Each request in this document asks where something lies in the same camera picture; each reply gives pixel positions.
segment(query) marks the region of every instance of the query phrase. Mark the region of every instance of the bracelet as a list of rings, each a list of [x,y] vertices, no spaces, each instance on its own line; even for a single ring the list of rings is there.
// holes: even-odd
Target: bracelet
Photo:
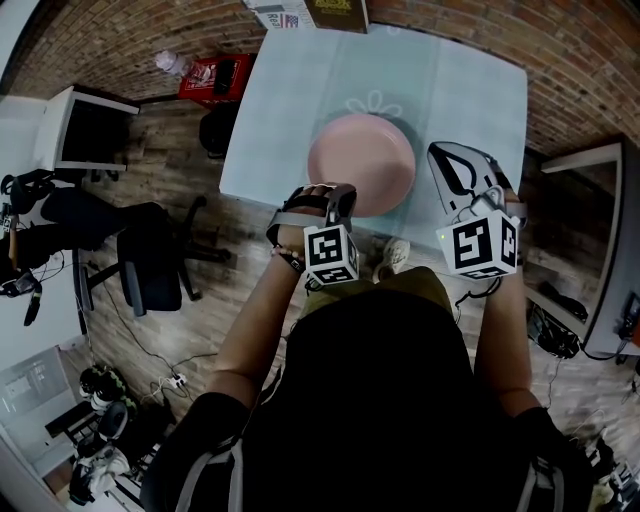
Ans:
[[[292,251],[281,245],[276,245],[271,249],[271,256],[279,254],[289,265],[291,265],[297,272],[302,274],[305,270],[304,256],[297,251]]]

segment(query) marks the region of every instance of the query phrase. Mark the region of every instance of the floral pattern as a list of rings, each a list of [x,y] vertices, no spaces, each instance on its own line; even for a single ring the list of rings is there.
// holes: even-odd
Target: floral pattern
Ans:
[[[358,98],[350,98],[346,101],[349,111],[354,114],[376,114],[381,117],[400,117],[402,107],[396,103],[384,105],[382,92],[374,89],[369,91],[366,104]]]

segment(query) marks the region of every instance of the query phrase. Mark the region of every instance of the brick wall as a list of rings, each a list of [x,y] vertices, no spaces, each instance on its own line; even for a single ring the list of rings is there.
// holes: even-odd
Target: brick wall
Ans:
[[[627,0],[367,0],[372,22],[455,39],[529,76],[527,145],[553,155],[624,132],[640,144],[640,13]],[[257,52],[239,0],[43,0],[3,84],[51,97],[77,83],[130,99],[172,94],[154,52]]]

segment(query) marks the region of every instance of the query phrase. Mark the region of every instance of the olive shorts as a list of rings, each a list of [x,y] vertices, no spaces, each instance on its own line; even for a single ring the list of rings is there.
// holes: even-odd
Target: olive shorts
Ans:
[[[424,297],[442,306],[452,315],[451,303],[449,302],[447,292],[440,280],[433,273],[433,270],[427,267],[416,267],[406,272],[400,272],[389,279],[380,281],[378,284],[359,279],[358,281],[351,281],[349,283],[325,286],[320,291],[311,292],[302,309],[300,318],[307,316],[309,313],[313,313],[323,306],[333,304],[340,299],[371,290],[394,290]]]

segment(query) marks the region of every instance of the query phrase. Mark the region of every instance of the pink plate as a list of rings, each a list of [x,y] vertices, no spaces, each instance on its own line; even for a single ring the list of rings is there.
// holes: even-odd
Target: pink plate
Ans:
[[[389,121],[353,114],[324,127],[309,151],[311,183],[350,183],[358,200],[355,217],[382,215],[411,190],[416,159],[409,141]]]

